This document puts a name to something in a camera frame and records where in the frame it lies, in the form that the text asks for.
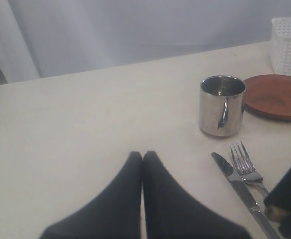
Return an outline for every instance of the knife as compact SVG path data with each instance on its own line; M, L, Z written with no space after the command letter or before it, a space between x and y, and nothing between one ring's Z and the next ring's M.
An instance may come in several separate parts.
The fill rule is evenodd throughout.
M247 186L242 181L236 170L218 153L211 153L220 170L223 172L228 182L231 184L233 189L236 191L240 199L243 201L245 206L248 208L251 215L255 218L261 229L269 239L280 239L278 234L272 228L267 221L264 214L260 211L260 207L256 203L253 195L249 192Z

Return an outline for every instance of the white table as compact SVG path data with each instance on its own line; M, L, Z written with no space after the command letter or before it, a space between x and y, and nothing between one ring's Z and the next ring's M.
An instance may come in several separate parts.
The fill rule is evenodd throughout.
M38 238L93 199L132 150L157 151L197 200L265 238L210 153L228 159L228 142L242 139L271 190L291 166L291 123L246 112L238 135L215 139L196 118L201 80L272 73L268 50L261 42L0 86L0 239Z

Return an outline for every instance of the cutlery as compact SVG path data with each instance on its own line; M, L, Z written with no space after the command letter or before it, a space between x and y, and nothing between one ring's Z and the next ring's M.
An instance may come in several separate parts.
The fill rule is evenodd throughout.
M229 144L229 147L234 169L246 184L255 186L262 196L266 198L269 192L263 184L263 177L257 172L250 160L243 142L240 141L240 145L237 143L236 146L233 143Z
M279 239L280 237L277 235L275 230L271 227L269 222L267 221L264 214L261 212L260 207L255 201L254 197L249 192L247 186L243 182L242 178L239 174L234 170L234 168L217 153L211 153L211 156L214 158L218 167L222 171L222 173L227 178L228 182L231 184L233 189L236 191L240 199L243 201L245 206L248 208L251 215L255 218L261 229L266 234L269 239Z

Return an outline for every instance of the round wooden tray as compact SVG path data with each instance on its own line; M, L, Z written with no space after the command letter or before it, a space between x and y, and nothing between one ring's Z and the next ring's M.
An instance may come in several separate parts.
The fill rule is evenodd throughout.
M291 121L291 76L254 76L245 83L247 110L267 118Z

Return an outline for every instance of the mug handle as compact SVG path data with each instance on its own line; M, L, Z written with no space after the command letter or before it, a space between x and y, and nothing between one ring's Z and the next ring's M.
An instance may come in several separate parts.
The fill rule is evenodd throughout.
M228 121L228 97L226 97L223 112L221 114L220 121L218 122L217 129L224 128L227 121Z

